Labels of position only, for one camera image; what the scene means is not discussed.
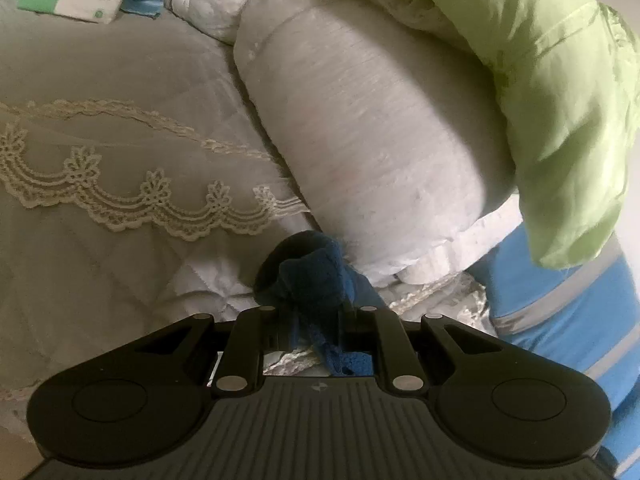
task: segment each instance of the black plastic robot part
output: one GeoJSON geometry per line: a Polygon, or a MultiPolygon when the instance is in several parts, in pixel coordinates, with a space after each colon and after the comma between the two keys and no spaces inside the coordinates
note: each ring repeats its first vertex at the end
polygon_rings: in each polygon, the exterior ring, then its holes
{"type": "Polygon", "coordinates": [[[264,377],[292,323],[271,307],[197,314],[66,370],[29,404],[48,458],[31,477],[610,478],[592,460],[609,403],[586,376],[447,317],[344,321],[375,377],[264,377]]]}

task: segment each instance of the blue fabric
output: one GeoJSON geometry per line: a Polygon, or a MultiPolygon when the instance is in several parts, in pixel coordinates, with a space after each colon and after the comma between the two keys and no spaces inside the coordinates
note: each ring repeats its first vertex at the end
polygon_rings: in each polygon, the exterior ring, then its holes
{"type": "MultiPolygon", "coordinates": [[[[539,300],[573,274],[541,269],[532,263],[524,227],[518,227],[469,272],[486,286],[492,317],[513,314],[539,300]]],[[[586,372],[627,336],[640,322],[640,304],[633,277],[623,256],[575,300],[542,323],[501,339],[555,362],[586,372]]],[[[621,462],[640,440],[638,377],[640,342],[613,363],[596,382],[609,398],[612,425],[604,446],[621,462]]],[[[623,480],[640,480],[633,466],[623,480]]]]}
{"type": "Polygon", "coordinates": [[[527,233],[520,225],[469,270],[486,286],[492,316],[502,317],[539,300],[578,269],[549,270],[533,264],[527,233]]]}
{"type": "MultiPolygon", "coordinates": [[[[640,380],[613,414],[613,424],[604,439],[605,446],[618,463],[624,462],[640,448],[640,380]]],[[[640,479],[640,460],[620,475],[624,480],[640,479]]]]}
{"type": "MultiPolygon", "coordinates": [[[[314,349],[334,376],[373,375],[371,356],[342,349],[343,305],[386,308],[363,276],[344,263],[338,242],[304,231],[281,242],[262,264],[254,286],[256,301],[291,309],[300,316],[314,349]]],[[[292,335],[293,343],[297,334],[292,335]]]]}
{"type": "Polygon", "coordinates": [[[123,0],[120,10],[130,14],[149,16],[156,18],[162,12],[164,4],[162,0],[123,0]]]}

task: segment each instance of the embroidered lace pattern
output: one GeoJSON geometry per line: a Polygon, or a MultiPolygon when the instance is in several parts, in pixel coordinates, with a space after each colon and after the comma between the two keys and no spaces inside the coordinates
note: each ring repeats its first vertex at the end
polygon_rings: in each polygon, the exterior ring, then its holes
{"type": "Polygon", "coordinates": [[[314,352],[313,348],[296,349],[293,352],[283,354],[276,363],[265,366],[263,374],[294,376],[320,364],[322,364],[322,360],[314,352]]]}
{"type": "MultiPolygon", "coordinates": [[[[70,118],[76,114],[95,115],[109,113],[143,121],[152,128],[168,129],[179,135],[197,138],[193,129],[163,118],[156,112],[143,112],[136,107],[116,101],[86,101],[69,103],[56,101],[50,105],[26,108],[0,108],[18,114],[18,119],[5,124],[0,130],[0,180],[5,189],[23,206],[52,206],[75,204],[84,209],[96,222],[113,231],[137,228],[152,222],[162,226],[169,234],[193,241],[206,236],[214,228],[224,228],[241,235],[257,235],[271,221],[285,216],[308,212],[299,197],[278,200],[268,186],[253,188],[256,205],[250,210],[233,208],[230,187],[216,180],[207,186],[206,204],[197,210],[187,210],[172,200],[171,179],[162,169],[147,171],[136,196],[123,197],[107,192],[98,184],[101,156],[93,146],[73,146],[61,171],[42,173],[30,168],[24,161],[27,130],[19,126],[19,117],[25,114],[50,118],[70,118]]],[[[273,162],[271,155],[226,142],[205,139],[206,149],[217,153],[240,153],[252,158],[273,162]]]]}
{"type": "Polygon", "coordinates": [[[402,314],[404,314],[407,310],[413,308],[415,305],[425,300],[431,294],[433,294],[443,286],[446,286],[456,278],[456,274],[449,274],[447,276],[444,276],[443,278],[440,278],[437,282],[421,285],[417,290],[404,294],[402,298],[396,301],[392,301],[388,306],[391,310],[398,314],[398,316],[402,316],[402,314]]]}
{"type": "Polygon", "coordinates": [[[24,106],[7,106],[0,103],[0,110],[5,110],[11,114],[18,116],[46,117],[49,119],[71,119],[78,115],[96,116],[99,114],[107,114],[123,119],[132,119],[144,123],[154,130],[167,130],[179,137],[195,140],[205,150],[214,153],[231,154],[248,156],[250,158],[258,158],[261,160],[269,160],[280,164],[280,161],[271,156],[267,152],[254,150],[244,144],[233,144],[214,139],[206,139],[197,134],[190,126],[184,126],[171,118],[162,116],[159,112],[148,112],[137,107],[131,102],[118,101],[115,99],[87,99],[86,101],[65,101],[58,99],[52,103],[37,105],[33,101],[29,101],[24,106]]]}
{"type": "Polygon", "coordinates": [[[36,391],[37,387],[42,384],[42,380],[38,379],[33,384],[18,388],[15,390],[6,390],[0,388],[0,402],[11,402],[15,400],[29,400],[31,395],[36,391]]]}

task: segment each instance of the green cloth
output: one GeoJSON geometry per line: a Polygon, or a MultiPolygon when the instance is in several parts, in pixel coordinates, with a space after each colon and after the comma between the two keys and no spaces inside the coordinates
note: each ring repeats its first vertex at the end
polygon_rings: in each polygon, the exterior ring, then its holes
{"type": "Polygon", "coordinates": [[[599,254],[639,124],[639,39],[596,0],[433,0],[494,74],[534,261],[599,254]]]}

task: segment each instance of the ribbed plastic surface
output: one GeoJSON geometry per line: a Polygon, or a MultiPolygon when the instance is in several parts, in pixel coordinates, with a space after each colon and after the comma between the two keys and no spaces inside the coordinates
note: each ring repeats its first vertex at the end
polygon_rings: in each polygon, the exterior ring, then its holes
{"type": "Polygon", "coordinates": [[[453,442],[417,399],[373,378],[266,378],[219,401],[185,444],[151,462],[92,470],[56,460],[31,480],[608,480],[588,459],[546,470],[497,465],[453,442]]]}

